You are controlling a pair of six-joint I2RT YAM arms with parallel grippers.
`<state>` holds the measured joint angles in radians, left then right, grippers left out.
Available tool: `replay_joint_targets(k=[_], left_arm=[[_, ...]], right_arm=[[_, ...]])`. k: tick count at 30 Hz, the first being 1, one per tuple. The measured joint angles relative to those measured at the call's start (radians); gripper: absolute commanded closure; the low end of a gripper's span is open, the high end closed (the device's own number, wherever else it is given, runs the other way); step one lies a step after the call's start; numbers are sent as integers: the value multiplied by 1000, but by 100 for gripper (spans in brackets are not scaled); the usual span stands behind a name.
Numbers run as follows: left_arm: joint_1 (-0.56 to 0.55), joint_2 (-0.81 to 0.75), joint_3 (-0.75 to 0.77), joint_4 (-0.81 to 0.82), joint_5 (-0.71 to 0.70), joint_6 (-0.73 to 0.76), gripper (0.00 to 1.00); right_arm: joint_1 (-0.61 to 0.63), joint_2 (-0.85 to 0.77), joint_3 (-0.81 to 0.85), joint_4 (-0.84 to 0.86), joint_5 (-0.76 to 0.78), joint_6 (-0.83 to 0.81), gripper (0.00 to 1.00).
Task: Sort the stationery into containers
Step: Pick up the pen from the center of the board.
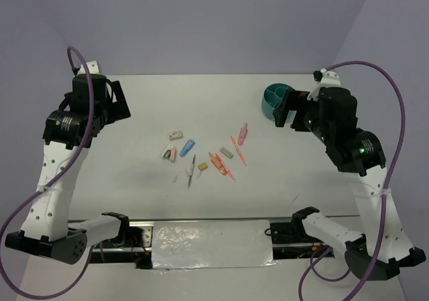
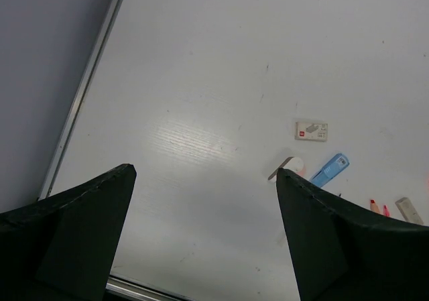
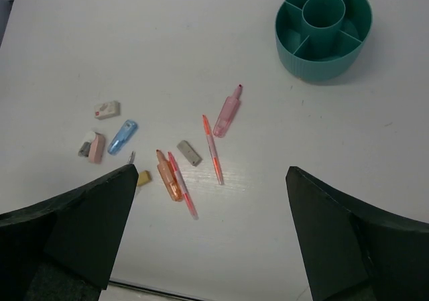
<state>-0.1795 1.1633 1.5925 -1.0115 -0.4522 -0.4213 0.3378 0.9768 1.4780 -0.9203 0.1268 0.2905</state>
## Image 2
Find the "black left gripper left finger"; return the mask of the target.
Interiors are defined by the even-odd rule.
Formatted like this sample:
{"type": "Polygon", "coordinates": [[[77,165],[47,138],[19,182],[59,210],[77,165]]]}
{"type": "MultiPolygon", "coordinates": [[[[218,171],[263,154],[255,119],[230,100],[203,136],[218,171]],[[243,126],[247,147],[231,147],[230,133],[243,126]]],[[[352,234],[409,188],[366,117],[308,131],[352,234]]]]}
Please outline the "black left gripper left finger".
{"type": "Polygon", "coordinates": [[[136,178],[121,164],[1,213],[1,299],[102,300],[136,178]]]}

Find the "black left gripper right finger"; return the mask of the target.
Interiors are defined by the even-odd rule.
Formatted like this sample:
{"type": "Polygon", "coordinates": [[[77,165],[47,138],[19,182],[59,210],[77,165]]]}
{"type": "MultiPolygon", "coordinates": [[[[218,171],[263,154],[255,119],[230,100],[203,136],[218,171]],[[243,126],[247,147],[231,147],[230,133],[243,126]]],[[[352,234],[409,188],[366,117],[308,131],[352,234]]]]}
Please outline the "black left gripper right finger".
{"type": "Polygon", "coordinates": [[[428,228],[279,169],[276,190],[301,300],[427,300],[428,228]]]}

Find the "red highlighter pen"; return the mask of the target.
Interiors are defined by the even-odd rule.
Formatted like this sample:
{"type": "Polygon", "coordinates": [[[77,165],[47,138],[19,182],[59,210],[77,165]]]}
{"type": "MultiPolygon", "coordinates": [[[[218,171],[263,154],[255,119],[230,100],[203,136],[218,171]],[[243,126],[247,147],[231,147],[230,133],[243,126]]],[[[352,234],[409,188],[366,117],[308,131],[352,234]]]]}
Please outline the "red highlighter pen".
{"type": "Polygon", "coordinates": [[[383,206],[383,215],[386,217],[390,217],[390,211],[386,205],[383,206]]]}

